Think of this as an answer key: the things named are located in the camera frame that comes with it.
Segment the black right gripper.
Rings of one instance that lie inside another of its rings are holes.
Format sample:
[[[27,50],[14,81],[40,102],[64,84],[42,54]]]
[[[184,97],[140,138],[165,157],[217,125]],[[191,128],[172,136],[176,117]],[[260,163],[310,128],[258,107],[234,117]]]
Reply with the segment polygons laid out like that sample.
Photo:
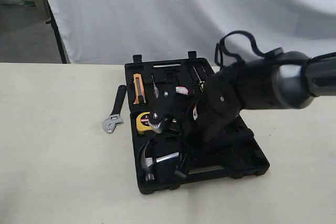
[[[194,102],[181,123],[179,116],[164,115],[162,133],[181,136],[180,163],[174,174],[185,179],[197,158],[197,145],[218,145],[227,142],[225,127],[232,123],[243,109],[235,87],[236,75],[219,71],[204,83],[204,90]]]

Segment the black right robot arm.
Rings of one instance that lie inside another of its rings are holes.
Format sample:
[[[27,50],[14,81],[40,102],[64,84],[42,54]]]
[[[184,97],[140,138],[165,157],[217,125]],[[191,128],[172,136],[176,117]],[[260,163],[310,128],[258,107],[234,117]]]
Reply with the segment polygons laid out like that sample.
[[[208,77],[203,92],[191,95],[185,86],[164,88],[160,116],[164,126],[177,121],[185,142],[175,174],[189,180],[190,170],[218,166],[199,180],[263,175],[269,162],[242,110],[303,109],[322,96],[335,95],[335,53],[309,58],[303,53],[271,52],[266,58],[223,67]]]

